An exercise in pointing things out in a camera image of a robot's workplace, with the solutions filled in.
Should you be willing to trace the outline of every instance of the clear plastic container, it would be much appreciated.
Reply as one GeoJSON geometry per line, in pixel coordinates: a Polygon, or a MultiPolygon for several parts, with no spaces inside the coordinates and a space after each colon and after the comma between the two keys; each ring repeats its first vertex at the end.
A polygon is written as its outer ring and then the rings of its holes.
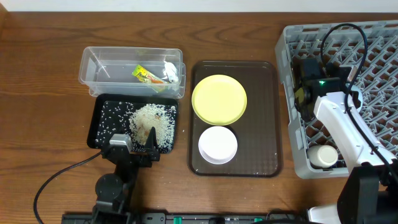
{"type": "Polygon", "coordinates": [[[145,47],[87,47],[79,74],[79,82],[89,86],[91,96],[114,93],[179,99],[184,96],[185,80],[181,50],[145,47]],[[132,74],[137,65],[166,83],[140,82],[132,74]],[[177,80],[171,83],[170,75],[177,80]]]}

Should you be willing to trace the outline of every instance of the white dish rack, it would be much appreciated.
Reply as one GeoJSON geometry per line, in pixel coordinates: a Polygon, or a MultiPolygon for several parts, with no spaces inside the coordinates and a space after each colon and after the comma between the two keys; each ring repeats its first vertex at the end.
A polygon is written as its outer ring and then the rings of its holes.
{"type": "MultiPolygon", "coordinates": [[[[368,38],[368,55],[355,85],[363,94],[360,115],[383,145],[398,156],[398,21],[353,22],[368,38]]],[[[280,81],[284,84],[289,111],[289,138],[297,175],[303,179],[347,177],[341,155],[329,169],[314,169],[307,149],[314,145],[336,144],[321,122],[306,123],[294,106],[292,62],[307,57],[320,62],[320,45],[326,33],[338,24],[311,24],[285,27],[275,47],[280,81]]],[[[360,33],[340,27],[325,42],[324,57],[339,65],[358,65],[364,53],[360,33]]]]}

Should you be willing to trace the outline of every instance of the wooden table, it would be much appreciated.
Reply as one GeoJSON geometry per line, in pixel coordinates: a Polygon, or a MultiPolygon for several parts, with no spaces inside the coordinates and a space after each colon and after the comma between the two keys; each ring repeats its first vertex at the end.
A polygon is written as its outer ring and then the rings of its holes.
{"type": "MultiPolygon", "coordinates": [[[[273,179],[198,177],[187,167],[191,69],[200,60],[265,60],[287,25],[398,19],[398,14],[22,13],[6,16],[0,39],[0,222],[35,223],[33,199],[56,171],[97,153],[86,146],[95,98],[78,82],[87,46],[178,48],[187,66],[171,154],[141,169],[136,208],[168,212],[266,213],[336,202],[345,178],[302,180],[294,172],[279,86],[284,168],[273,179]]],[[[94,186],[114,165],[96,158],[53,180],[39,198],[45,223],[90,212],[94,186]]]]}

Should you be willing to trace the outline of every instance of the round yellow plate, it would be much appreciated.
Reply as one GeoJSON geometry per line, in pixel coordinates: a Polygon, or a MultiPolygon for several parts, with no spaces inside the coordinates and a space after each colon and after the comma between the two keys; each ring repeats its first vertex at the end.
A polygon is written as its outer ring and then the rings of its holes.
{"type": "Polygon", "coordinates": [[[248,103],[243,86],[226,75],[200,81],[192,93],[192,107],[204,122],[223,126],[237,121],[248,103]]]}

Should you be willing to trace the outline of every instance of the white bowl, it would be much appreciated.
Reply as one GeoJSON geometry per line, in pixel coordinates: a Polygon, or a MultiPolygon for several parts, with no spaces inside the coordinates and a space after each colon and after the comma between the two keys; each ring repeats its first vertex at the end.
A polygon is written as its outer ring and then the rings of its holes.
{"type": "Polygon", "coordinates": [[[199,138],[201,156],[212,164],[229,162],[238,150],[238,141],[228,128],[214,126],[204,131],[199,138]]]}

